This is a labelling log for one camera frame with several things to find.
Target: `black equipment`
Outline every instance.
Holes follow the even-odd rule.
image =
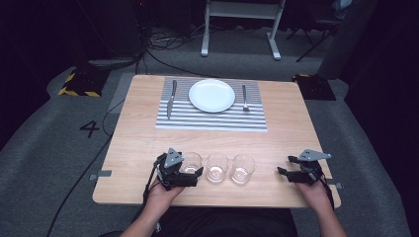
[[[278,167],[278,171],[287,176],[290,182],[313,184],[323,176],[318,160],[329,158],[332,158],[330,154],[306,149],[298,157],[289,156],[290,162],[299,164],[301,171],[287,171],[281,167]]]
[[[143,205],[147,203],[150,183],[155,170],[157,170],[157,179],[166,191],[170,191],[173,187],[195,187],[197,185],[198,177],[203,174],[204,167],[201,167],[194,174],[182,173],[180,168],[183,161],[182,152],[177,152],[173,148],[169,148],[168,153],[163,153],[157,157],[148,183],[145,186]]]

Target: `number 4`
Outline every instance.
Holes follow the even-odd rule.
[[[83,125],[82,127],[80,127],[80,130],[88,130],[89,131],[89,136],[88,137],[90,138],[90,137],[92,137],[93,131],[94,130],[99,130],[99,127],[96,127],[96,122],[94,120],[91,120],[86,125]]]

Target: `knife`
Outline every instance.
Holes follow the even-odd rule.
[[[170,115],[172,114],[173,102],[175,101],[175,92],[178,82],[173,80],[173,88],[172,88],[172,96],[170,97],[169,102],[167,103],[167,119],[170,119]]]

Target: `white plate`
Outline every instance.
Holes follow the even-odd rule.
[[[225,82],[207,79],[195,83],[189,91],[192,104],[205,112],[218,113],[233,105],[235,94]]]

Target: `glass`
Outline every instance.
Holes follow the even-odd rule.
[[[182,173],[194,174],[203,167],[203,158],[195,152],[183,153],[182,157],[184,158],[180,169]]]
[[[231,180],[238,185],[246,184],[255,171],[255,161],[248,155],[238,155],[231,167]]]
[[[224,180],[228,170],[228,159],[221,153],[213,153],[207,161],[207,179],[213,183]]]

